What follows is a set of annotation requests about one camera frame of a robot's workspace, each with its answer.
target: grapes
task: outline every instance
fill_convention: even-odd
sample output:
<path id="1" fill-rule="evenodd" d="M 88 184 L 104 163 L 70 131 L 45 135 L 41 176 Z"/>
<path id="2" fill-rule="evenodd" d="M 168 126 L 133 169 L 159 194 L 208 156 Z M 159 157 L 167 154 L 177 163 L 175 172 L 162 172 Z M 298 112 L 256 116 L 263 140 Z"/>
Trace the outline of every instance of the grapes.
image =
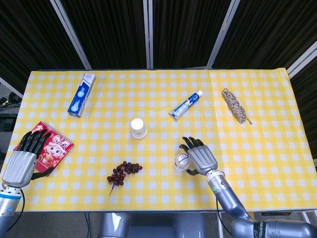
<path id="1" fill-rule="evenodd" d="M 127 163 L 126 161 L 123 161 L 121 165 L 117 166 L 116 169 L 113 169 L 113 174 L 107 177 L 108 182 L 112 184 L 110 194 L 114 189 L 114 186 L 124 185 L 123 181 L 127 175 L 138 173 L 142 168 L 143 167 L 138 163 L 132 164 L 131 162 Z"/>

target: red notebook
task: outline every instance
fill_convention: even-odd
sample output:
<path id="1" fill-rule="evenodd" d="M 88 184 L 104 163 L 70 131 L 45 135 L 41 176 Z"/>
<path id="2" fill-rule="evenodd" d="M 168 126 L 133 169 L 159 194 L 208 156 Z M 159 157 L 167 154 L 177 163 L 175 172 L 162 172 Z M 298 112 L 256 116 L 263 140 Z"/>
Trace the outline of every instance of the red notebook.
<path id="1" fill-rule="evenodd" d="M 32 133 L 37 130 L 47 129 L 47 133 L 52 133 L 45 142 L 43 151 L 41 152 L 35 168 L 39 172 L 44 172 L 50 167 L 56 166 L 62 161 L 67 153 L 74 147 L 74 144 L 62 134 L 58 133 L 54 128 L 40 121 L 33 129 Z"/>

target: small white cup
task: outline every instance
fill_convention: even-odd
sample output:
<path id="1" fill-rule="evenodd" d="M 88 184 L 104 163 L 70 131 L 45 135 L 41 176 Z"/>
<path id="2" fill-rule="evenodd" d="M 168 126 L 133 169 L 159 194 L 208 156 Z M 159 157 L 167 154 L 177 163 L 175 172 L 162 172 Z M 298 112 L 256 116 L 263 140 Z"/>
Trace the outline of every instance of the small white cup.
<path id="1" fill-rule="evenodd" d="M 131 134 L 134 138 L 141 139 L 147 134 L 147 128 L 140 118 L 131 121 Z"/>
<path id="2" fill-rule="evenodd" d="M 180 153 L 174 157 L 173 165 L 177 170 L 184 171 L 188 169 L 190 157 L 188 154 Z"/>

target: rope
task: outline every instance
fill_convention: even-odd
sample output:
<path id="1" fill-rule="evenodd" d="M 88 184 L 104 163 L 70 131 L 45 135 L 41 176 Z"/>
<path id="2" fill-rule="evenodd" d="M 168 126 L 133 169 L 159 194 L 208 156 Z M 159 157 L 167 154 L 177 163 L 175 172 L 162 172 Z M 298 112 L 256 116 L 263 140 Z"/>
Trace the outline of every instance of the rope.
<path id="1" fill-rule="evenodd" d="M 237 98 L 231 93 L 227 88 L 223 89 L 222 96 L 226 101 L 228 107 L 232 111 L 232 114 L 238 119 L 240 123 L 244 123 L 245 120 L 248 120 L 249 123 L 252 125 L 252 122 L 249 120 L 248 116 L 246 115 L 246 111 L 237 101 Z"/>

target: blue box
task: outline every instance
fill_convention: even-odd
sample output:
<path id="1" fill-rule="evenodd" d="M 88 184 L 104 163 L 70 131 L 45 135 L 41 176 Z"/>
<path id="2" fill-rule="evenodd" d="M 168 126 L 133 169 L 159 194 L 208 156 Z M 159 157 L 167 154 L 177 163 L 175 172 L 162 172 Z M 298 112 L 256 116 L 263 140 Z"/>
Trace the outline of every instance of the blue box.
<path id="1" fill-rule="evenodd" d="M 81 80 L 81 83 L 79 84 L 77 92 L 73 98 L 73 101 L 68 108 L 68 113 L 70 115 L 78 118 L 81 117 L 81 114 L 83 113 L 85 107 L 85 103 L 94 85 L 95 79 L 96 76 L 92 73 L 84 74 L 83 79 Z"/>

